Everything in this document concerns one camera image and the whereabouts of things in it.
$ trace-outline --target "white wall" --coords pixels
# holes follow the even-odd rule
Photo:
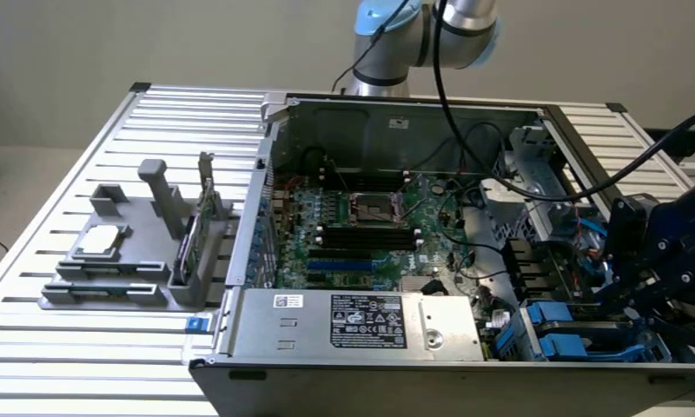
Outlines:
[[[0,144],[84,147],[134,81],[327,89],[358,0],[0,0]],[[695,108],[695,0],[501,0],[505,33],[455,96]],[[413,92],[435,94],[430,69]]]

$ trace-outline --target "warning symbols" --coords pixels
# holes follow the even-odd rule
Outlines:
[[[335,348],[407,348],[401,296],[333,295],[331,300]]]

